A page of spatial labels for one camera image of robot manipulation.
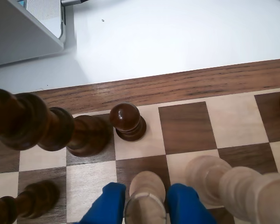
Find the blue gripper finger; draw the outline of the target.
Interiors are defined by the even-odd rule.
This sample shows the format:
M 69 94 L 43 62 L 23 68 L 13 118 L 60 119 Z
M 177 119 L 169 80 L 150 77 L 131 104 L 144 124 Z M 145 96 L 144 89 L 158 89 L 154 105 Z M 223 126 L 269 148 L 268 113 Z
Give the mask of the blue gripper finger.
M 102 188 L 102 194 L 95 200 L 80 224 L 121 224 L 124 215 L 126 186 L 111 182 Z
M 172 224 L 216 223 L 192 187 L 181 183 L 173 184 L 167 191 L 167 203 Z

